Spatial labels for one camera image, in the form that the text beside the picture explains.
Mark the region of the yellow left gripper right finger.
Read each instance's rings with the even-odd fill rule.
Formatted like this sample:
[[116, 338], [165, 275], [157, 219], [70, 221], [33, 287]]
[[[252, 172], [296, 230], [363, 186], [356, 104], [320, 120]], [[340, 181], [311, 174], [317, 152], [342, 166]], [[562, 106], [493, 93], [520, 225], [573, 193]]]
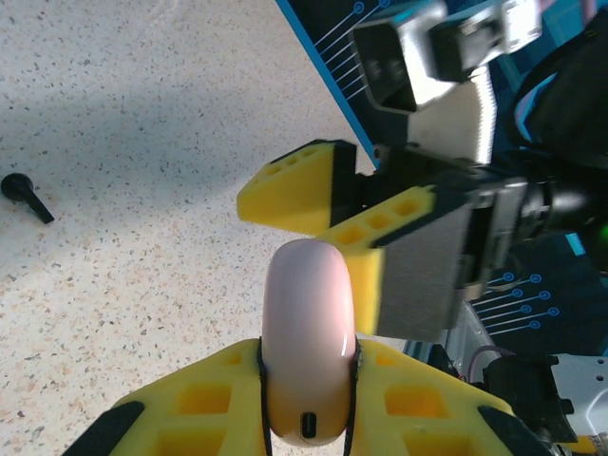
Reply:
[[351, 454], [546, 455], [502, 399], [361, 340]]

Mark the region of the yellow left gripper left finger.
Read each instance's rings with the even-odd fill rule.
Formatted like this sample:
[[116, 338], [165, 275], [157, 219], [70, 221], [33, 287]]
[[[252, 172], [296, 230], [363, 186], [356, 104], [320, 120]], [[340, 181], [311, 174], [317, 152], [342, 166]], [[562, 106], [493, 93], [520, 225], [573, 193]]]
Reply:
[[259, 342], [231, 345], [119, 400], [67, 455], [270, 455]]

